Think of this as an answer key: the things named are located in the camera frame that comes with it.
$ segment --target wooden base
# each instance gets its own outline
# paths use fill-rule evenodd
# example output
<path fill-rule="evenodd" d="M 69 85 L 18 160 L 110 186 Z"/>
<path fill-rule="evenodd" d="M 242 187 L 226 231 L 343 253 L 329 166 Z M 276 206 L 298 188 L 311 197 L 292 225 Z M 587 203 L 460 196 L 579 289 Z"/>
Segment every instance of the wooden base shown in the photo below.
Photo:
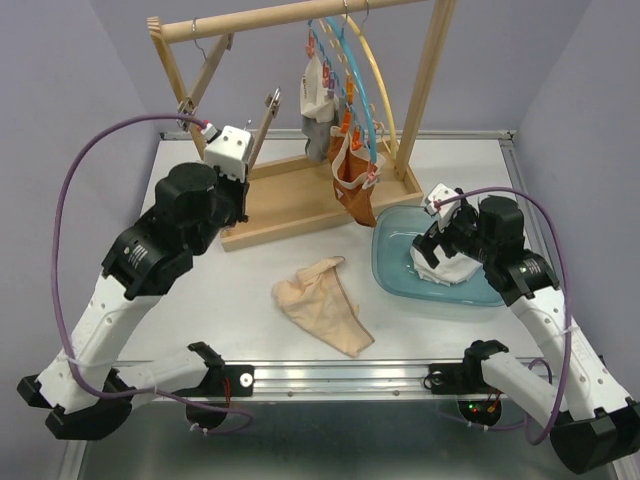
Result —
<path fill-rule="evenodd" d="M 373 191 L 376 215 L 393 205 L 418 205 L 424 197 L 410 168 L 398 180 L 393 167 L 387 160 Z M 353 221 L 335 199 L 332 180 L 328 163 L 305 156 L 256 165 L 247 196 L 249 222 L 223 232 L 222 247 L 238 250 Z"/>

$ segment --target gray wall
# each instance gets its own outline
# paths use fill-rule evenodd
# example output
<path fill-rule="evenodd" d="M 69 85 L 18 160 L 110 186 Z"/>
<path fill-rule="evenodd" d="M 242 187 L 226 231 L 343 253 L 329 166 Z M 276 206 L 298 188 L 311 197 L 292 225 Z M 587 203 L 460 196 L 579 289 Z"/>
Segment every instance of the gray wall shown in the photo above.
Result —
<path fill-rule="evenodd" d="M 57 478 L 64 444 L 15 387 L 60 348 L 49 290 L 55 201 L 66 168 L 99 130 L 145 109 L 86 0 L 4 2 L 0 15 L 0 478 Z M 79 318 L 100 261 L 141 204 L 158 137 L 138 126 L 104 142 L 72 182 L 62 299 Z"/>
<path fill-rule="evenodd" d="M 640 398 L 640 3 L 593 2 L 529 108 L 517 152 L 565 245 L 577 320 Z"/>
<path fill-rule="evenodd" d="M 165 23 L 286 3 L 287 0 L 91 0 L 149 111 L 175 109 L 146 18 Z M 402 128 L 433 2 L 371 12 L 365 32 Z M 460 0 L 451 25 L 423 128 L 507 129 L 524 117 L 540 85 L 580 21 L 589 0 Z M 356 14 L 359 22 L 364 14 Z M 262 102 L 276 85 L 284 103 L 273 126 L 299 128 L 298 89 L 306 65 L 305 23 L 241 33 L 202 103 L 201 115 L 224 125 L 262 118 Z M 201 41 L 208 48 L 211 39 Z M 351 41 L 354 51 L 360 49 Z M 191 85 L 202 63 L 192 42 L 174 46 Z M 375 89 L 359 57 L 368 91 Z M 376 99 L 378 111 L 382 104 Z M 176 130 L 168 122 L 164 130 Z"/>

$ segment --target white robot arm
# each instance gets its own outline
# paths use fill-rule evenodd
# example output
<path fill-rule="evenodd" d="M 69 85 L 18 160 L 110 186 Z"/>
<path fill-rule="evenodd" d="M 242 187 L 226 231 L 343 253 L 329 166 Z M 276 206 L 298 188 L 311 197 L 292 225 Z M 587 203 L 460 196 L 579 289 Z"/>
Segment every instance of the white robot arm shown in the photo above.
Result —
<path fill-rule="evenodd" d="M 432 268 L 438 265 L 434 255 L 438 246 L 447 257 L 460 253 L 481 262 L 489 284 L 561 377 L 566 341 L 570 347 L 566 389 L 549 428 L 553 447 L 570 470 L 582 473 L 636 452 L 640 405 L 607 370 L 575 320 L 567 332 L 560 282 L 543 257 L 524 248 L 524 216 L 517 203 L 490 196 L 476 210 L 460 198 L 462 193 L 439 184 L 427 196 L 425 210 L 436 221 L 413 246 Z M 508 395 L 540 425 L 552 418 L 556 387 L 495 340 L 474 342 L 461 365 L 434 364 L 430 371 L 435 394 L 472 393 L 490 386 Z"/>
<path fill-rule="evenodd" d="M 154 362 L 113 367 L 147 312 L 192 268 L 193 255 L 203 254 L 222 228 L 247 219 L 253 136 L 230 126 L 222 132 L 209 126 L 203 131 L 208 141 L 204 162 L 180 164 L 160 180 L 154 206 L 118 236 L 102 262 L 95 291 L 71 334 L 75 358 L 63 349 L 39 375 L 23 378 L 18 386 L 29 405 L 51 409 L 46 424 L 56 438 L 104 438 L 158 391 L 224 396 L 222 382 L 228 380 L 235 396 L 251 393 L 246 379 L 252 378 L 253 367 L 225 368 L 222 358 L 201 342 Z M 85 385 L 74 377 L 72 365 Z M 103 393 L 148 393 L 99 398 L 87 386 Z M 222 420 L 212 418 L 211 428 Z"/>

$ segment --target white cloth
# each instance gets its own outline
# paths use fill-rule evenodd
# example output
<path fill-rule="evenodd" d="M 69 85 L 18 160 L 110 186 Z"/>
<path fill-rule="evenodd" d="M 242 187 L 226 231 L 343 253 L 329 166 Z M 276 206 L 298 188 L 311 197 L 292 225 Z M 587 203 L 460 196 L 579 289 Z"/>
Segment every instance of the white cloth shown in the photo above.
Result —
<path fill-rule="evenodd" d="M 338 110 L 338 98 L 327 95 L 322 86 L 322 62 L 314 55 L 300 81 L 300 113 L 318 123 L 331 122 Z"/>
<path fill-rule="evenodd" d="M 436 257 L 438 257 L 438 260 L 440 260 L 440 264 L 435 269 L 429 266 L 420 252 L 414 247 L 411 247 L 413 268 L 418 272 L 422 280 L 451 286 L 466 282 L 482 266 L 481 263 L 461 253 L 453 258 L 447 258 L 440 247 L 436 248 L 434 253 Z"/>

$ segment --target wooden frame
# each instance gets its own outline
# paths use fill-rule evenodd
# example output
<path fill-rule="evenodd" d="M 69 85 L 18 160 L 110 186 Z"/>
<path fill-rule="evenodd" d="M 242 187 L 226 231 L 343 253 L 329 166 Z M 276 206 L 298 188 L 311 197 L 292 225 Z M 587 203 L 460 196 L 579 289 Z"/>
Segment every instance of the wooden frame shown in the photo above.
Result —
<path fill-rule="evenodd" d="M 348 13 L 352 14 L 420 1 L 424 0 L 347 0 L 346 3 Z M 423 198 L 409 159 L 455 5 L 456 0 L 435 0 L 399 147 L 393 142 L 397 156 L 394 161 L 387 159 L 372 195 L 376 214 L 393 205 L 419 204 Z M 192 109 L 190 113 L 194 113 L 224 51 L 231 47 L 234 33 L 344 13 L 344 0 L 310 0 L 167 25 L 153 17 L 148 20 L 148 28 L 176 100 L 182 109 Z M 170 44 L 215 35 L 223 36 L 210 50 L 196 84 L 187 94 Z M 376 74 L 376 80 L 380 85 L 382 77 L 378 79 Z M 204 140 L 197 129 L 191 128 L 190 132 L 202 156 Z M 328 163 L 318 165 L 304 155 L 256 165 L 250 174 L 247 196 L 250 221 L 221 235 L 224 249 L 245 248 L 349 223 L 351 216 L 334 198 L 332 180 Z"/>

